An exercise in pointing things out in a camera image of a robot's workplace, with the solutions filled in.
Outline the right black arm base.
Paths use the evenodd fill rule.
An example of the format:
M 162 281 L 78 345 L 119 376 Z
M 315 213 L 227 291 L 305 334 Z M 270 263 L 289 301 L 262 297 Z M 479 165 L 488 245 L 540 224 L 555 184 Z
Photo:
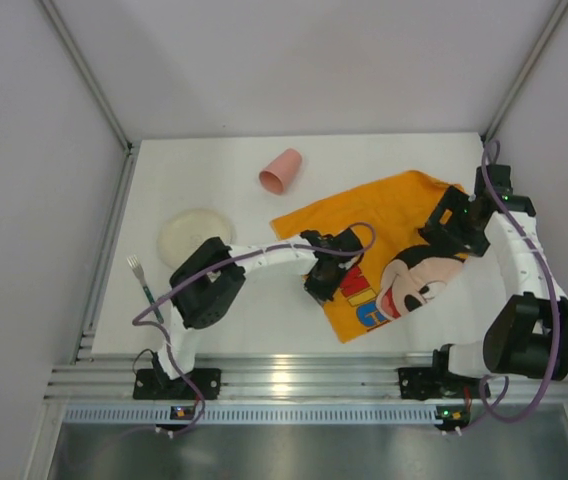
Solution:
M 402 367 L 397 370 L 400 395 L 404 400 L 480 398 L 480 380 L 452 373 L 449 368 L 449 345 L 434 350 L 431 365 Z

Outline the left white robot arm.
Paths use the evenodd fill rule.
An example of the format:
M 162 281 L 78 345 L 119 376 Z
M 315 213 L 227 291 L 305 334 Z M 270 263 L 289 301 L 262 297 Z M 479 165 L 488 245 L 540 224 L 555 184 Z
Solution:
M 228 312 L 249 276 L 297 276 L 316 302 L 331 302 L 338 287 L 363 258 L 366 247 L 351 227 L 336 235 L 316 230 L 264 246 L 231 246 L 212 237 L 173 273 L 168 342 L 155 367 L 168 380 L 194 369 L 199 332 Z

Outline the pink plastic cup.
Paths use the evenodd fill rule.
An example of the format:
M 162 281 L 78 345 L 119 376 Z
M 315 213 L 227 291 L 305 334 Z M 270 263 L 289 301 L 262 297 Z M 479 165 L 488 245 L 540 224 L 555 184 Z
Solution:
M 302 165 L 302 155 L 289 148 L 271 161 L 258 175 L 261 186 L 275 195 L 287 192 Z

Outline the aluminium rail frame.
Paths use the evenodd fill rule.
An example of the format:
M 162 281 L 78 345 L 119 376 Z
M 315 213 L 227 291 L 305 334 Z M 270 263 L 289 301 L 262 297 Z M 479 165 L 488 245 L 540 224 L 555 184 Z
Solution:
M 273 217 L 411 168 L 471 188 L 482 138 L 555 1 L 45 1 L 42 9 L 125 149 L 70 359 L 45 390 L 31 479 L 568 479 L 568 378 L 525 420 L 437 425 L 73 424 L 71 405 L 170 405 L 132 397 L 161 335 L 135 327 L 166 268 L 156 232 L 191 207 L 223 212 L 239 244 Z M 283 195 L 258 175 L 303 158 Z M 222 371 L 216 404 L 441 405 L 400 395 L 397 370 L 454 340 L 435 307 L 338 342 L 296 278 L 247 283 L 197 363 Z

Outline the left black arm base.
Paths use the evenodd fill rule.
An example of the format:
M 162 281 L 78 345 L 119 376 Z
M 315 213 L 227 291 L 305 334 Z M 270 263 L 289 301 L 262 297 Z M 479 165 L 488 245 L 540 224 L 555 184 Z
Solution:
M 216 400 L 221 389 L 222 371 L 218 368 L 195 368 L 187 378 L 197 387 L 201 396 L 178 377 L 170 380 L 160 366 L 157 354 L 152 354 L 151 367 L 135 373 L 132 397 L 135 400 Z

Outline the cream round plate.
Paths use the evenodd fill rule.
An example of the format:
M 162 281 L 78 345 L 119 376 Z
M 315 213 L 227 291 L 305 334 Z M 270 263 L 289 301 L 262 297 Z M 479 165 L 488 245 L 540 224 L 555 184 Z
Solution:
M 182 210 L 161 225 L 156 241 L 158 257 L 175 270 L 213 237 L 224 243 L 233 241 L 234 228 L 227 217 L 212 209 Z

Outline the fork with green handle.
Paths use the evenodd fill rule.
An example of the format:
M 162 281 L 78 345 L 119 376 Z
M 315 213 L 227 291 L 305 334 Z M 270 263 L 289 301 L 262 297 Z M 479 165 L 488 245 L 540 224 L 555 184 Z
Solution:
M 133 272 L 135 278 L 140 283 L 140 286 L 141 286 L 141 288 L 144 292 L 144 295 L 145 295 L 148 303 L 150 305 L 154 304 L 155 298 L 152 295 L 151 290 L 148 286 L 143 266 L 142 266 L 141 262 L 139 261 L 138 257 L 136 255 L 128 256 L 127 257 L 127 263 L 129 265 L 131 271 Z

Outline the orange Mickey Mouse placemat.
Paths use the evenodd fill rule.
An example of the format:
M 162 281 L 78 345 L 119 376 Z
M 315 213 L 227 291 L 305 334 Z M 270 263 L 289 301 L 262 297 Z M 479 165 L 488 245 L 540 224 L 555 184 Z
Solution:
M 462 271 L 466 254 L 418 233 L 448 190 L 419 171 L 360 185 L 272 220 L 280 239 L 305 230 L 337 234 L 353 226 L 370 245 L 324 313 L 342 343 L 405 318 L 432 302 Z

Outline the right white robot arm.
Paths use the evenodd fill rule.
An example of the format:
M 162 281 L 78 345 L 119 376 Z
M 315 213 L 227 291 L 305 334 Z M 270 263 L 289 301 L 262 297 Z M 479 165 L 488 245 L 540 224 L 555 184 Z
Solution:
M 492 253 L 504 283 L 506 303 L 483 338 L 446 344 L 433 355 L 448 373 L 563 380 L 568 374 L 568 296 L 554 280 L 537 237 L 536 210 L 513 192 L 507 165 L 478 167 L 474 192 L 451 186 L 420 236 L 451 253 Z

